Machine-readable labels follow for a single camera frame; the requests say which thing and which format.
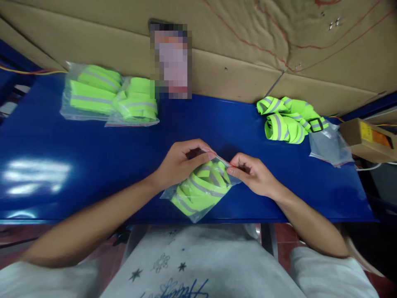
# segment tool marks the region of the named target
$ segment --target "bundle of reflective bands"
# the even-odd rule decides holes
[[[79,110],[109,115],[113,100],[121,87],[118,72],[88,65],[75,79],[70,80],[70,105]]]
[[[161,199],[169,199],[190,218],[198,222],[212,209],[230,188],[240,180],[226,173],[230,165],[216,156],[201,165],[179,185],[171,187],[162,194]]]
[[[114,107],[126,122],[157,120],[154,82],[144,78],[127,77],[117,94]]]
[[[261,115],[269,114],[265,133],[270,140],[300,144],[309,132],[319,132],[328,127],[324,117],[320,117],[305,101],[267,96],[256,104],[256,108]]]

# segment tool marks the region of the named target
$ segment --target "blue table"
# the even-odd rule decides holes
[[[40,77],[0,127],[0,224],[55,223],[154,171],[176,141],[201,138],[230,160],[260,158],[275,177],[333,222],[374,221],[353,164],[334,168],[300,145],[270,141],[254,105],[194,95],[163,100],[152,127],[104,127],[60,114],[64,75]],[[153,198],[134,224],[186,224]],[[200,223],[285,222],[277,205],[234,186]]]

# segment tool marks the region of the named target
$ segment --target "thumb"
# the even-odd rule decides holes
[[[239,168],[236,168],[236,167],[229,167],[226,170],[226,172],[229,175],[240,179],[242,182],[244,182],[244,184],[247,184],[248,180],[251,177],[249,174],[247,174],[246,172],[244,172],[244,171],[242,171],[242,170],[240,170]]]
[[[191,167],[194,170],[198,166],[201,166],[202,164],[209,162],[210,160],[213,160],[215,158],[215,153],[208,152],[208,153],[203,153],[200,154],[199,156],[196,156],[195,158],[189,160],[189,164],[191,164]]]

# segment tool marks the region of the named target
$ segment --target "forearm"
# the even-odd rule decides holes
[[[78,264],[160,191],[149,176],[56,225],[21,260],[43,267]]]
[[[293,192],[281,186],[273,199],[311,248],[332,257],[348,256],[346,244],[335,226]]]

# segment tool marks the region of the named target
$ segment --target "mobile phone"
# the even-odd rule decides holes
[[[156,93],[191,99],[191,34],[186,25],[149,20]]]

